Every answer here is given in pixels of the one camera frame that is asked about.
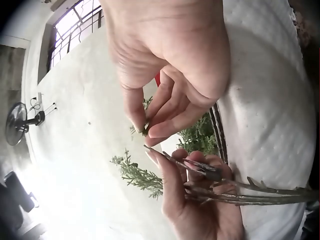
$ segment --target hand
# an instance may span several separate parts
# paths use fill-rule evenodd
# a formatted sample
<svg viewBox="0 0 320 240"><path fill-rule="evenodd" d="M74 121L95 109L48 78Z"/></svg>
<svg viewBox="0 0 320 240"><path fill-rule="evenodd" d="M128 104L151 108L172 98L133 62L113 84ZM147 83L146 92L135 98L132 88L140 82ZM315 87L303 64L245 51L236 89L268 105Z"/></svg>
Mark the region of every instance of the hand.
<svg viewBox="0 0 320 240"><path fill-rule="evenodd" d="M185 168L178 168L157 152L147 152L163 175L163 214L169 219L179 240L241 240L244 229L240 207L221 202L207 202L202 205L186 200L183 184L187 181ZM188 156L184 149L178 149L172 157L210 164L222 169L224 178L231 178L231 169L215 155L204 156L195 151ZM187 184L208 187L212 182L193 172L188 174ZM235 194L234 186L214 188L217 193Z"/></svg>
<svg viewBox="0 0 320 240"><path fill-rule="evenodd" d="M230 50L222 0L101 0L124 110L154 146L192 126L224 93ZM142 87L160 71L147 111Z"/></svg>

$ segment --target white wall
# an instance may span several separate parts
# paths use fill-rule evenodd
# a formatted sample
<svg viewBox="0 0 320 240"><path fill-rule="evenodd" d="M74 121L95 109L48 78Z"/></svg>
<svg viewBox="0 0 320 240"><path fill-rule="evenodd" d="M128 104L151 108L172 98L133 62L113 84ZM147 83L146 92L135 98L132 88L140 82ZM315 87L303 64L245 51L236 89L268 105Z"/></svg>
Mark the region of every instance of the white wall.
<svg viewBox="0 0 320 240"><path fill-rule="evenodd" d="M40 173L38 179L25 173L24 179L41 204L43 221L61 234L58 239L174 239L161 199L127 186L109 162L127 148L141 168L159 173L144 153L143 138L131 138L105 30L90 35L37 86L43 30L31 41L24 83L27 105L40 91L44 109L53 102L58 108L27 134ZM155 89L153 81L146 97Z"/></svg>

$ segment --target fan stand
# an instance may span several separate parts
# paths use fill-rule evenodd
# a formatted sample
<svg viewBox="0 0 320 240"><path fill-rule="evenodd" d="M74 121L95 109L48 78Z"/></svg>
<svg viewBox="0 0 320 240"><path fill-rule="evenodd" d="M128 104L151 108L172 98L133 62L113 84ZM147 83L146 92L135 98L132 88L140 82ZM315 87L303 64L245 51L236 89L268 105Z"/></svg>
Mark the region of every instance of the fan stand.
<svg viewBox="0 0 320 240"><path fill-rule="evenodd" d="M17 126L17 128L20 128L19 131L23 131L24 133L27 133L29 131L29 125L36 125L39 126L41 123L43 123L45 120L45 113L44 111L39 111L36 116L32 119L28 119L23 123L22 126Z"/></svg>

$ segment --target fan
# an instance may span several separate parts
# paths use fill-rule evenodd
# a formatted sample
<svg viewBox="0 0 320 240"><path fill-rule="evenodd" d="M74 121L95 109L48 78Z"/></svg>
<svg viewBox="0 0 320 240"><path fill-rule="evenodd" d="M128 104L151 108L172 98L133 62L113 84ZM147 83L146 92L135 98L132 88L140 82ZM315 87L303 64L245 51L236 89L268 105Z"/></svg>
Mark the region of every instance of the fan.
<svg viewBox="0 0 320 240"><path fill-rule="evenodd" d="M24 133L29 131L29 125L40 125L45 119L44 111L39 111L32 119L27 118L27 108L22 102L15 103L7 116L5 138L11 146L17 145Z"/></svg>

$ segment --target window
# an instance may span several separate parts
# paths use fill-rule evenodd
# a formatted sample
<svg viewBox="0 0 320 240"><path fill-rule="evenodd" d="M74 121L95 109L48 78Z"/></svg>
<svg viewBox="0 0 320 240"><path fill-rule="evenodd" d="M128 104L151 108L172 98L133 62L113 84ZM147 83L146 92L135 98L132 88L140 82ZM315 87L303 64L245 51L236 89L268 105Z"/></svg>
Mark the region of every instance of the window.
<svg viewBox="0 0 320 240"><path fill-rule="evenodd" d="M49 45L47 71L71 49L103 24L103 11L98 0L81 0L54 24Z"/></svg>

